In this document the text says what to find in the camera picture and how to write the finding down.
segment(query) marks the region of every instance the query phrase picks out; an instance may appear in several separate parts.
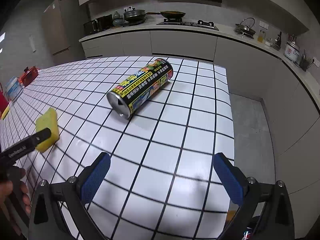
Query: refrigerator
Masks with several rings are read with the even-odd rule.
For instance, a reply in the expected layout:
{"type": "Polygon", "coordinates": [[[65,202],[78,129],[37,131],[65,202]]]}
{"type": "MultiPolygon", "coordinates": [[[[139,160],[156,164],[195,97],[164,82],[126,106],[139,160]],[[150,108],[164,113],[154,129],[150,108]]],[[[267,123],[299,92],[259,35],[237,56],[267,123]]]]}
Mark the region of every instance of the refrigerator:
{"type": "Polygon", "coordinates": [[[43,12],[44,37],[55,65],[85,59],[79,39],[89,21],[78,0],[54,0],[43,12]]]}

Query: red container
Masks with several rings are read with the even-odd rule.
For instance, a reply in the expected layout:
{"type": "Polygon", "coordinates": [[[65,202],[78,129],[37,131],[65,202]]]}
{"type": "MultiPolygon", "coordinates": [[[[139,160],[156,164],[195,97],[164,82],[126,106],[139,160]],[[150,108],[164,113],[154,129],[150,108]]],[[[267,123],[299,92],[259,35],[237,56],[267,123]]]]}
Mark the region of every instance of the red container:
{"type": "Polygon", "coordinates": [[[20,77],[21,83],[26,87],[30,85],[30,83],[38,76],[38,70],[36,69],[36,66],[33,66],[32,68],[26,68],[24,70],[24,73],[20,77]]]}
{"type": "Polygon", "coordinates": [[[0,83],[1,86],[1,92],[0,92],[0,112],[3,113],[5,111],[5,109],[8,106],[8,101],[7,99],[5,99],[4,95],[3,95],[3,89],[2,89],[2,85],[0,83]]]}

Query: black microwave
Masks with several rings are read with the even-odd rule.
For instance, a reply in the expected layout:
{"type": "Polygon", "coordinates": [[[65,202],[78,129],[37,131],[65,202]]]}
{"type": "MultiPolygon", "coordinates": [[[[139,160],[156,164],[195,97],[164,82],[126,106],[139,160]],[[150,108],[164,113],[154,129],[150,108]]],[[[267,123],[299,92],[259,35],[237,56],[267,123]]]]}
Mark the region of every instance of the black microwave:
{"type": "Polygon", "coordinates": [[[84,32],[86,35],[105,31],[113,26],[112,14],[87,22],[83,26],[84,26],[84,32]]]}

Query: person's hand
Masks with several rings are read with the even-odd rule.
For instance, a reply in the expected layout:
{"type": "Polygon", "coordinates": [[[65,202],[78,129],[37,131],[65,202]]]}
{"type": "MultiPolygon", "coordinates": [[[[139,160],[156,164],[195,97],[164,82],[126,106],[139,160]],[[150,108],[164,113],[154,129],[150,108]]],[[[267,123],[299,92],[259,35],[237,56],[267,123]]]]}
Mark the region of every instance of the person's hand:
{"type": "MultiPolygon", "coordinates": [[[[20,168],[20,177],[21,179],[26,175],[26,171],[23,168],[20,168]]],[[[28,188],[26,186],[26,184],[22,181],[20,181],[20,189],[23,192],[22,195],[22,200],[24,202],[25,206],[25,210],[28,214],[31,213],[31,202],[30,202],[30,198],[27,195],[28,193],[28,188]]],[[[6,199],[6,197],[8,197],[11,192],[13,190],[13,184],[11,181],[6,181],[3,183],[0,183],[0,203],[3,203],[4,200],[6,199]]]]}

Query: white grid tablecloth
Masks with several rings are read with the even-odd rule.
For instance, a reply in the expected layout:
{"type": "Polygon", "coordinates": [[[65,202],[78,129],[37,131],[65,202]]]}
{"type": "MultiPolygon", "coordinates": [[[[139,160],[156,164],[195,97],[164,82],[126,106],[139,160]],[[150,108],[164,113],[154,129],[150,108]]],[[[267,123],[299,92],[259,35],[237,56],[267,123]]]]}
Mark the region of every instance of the white grid tablecloth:
{"type": "MultiPolygon", "coordinates": [[[[0,122],[4,150],[35,132],[53,107],[60,140],[17,165],[33,193],[40,180],[78,175],[100,152],[111,167],[88,212],[111,239],[215,239],[229,197],[212,168],[214,153],[233,163],[234,135],[226,71],[194,60],[167,58],[174,75],[130,119],[111,109],[106,92],[152,57],[109,57],[43,69],[0,122]]],[[[74,237],[82,239],[68,209],[74,237]]]]}

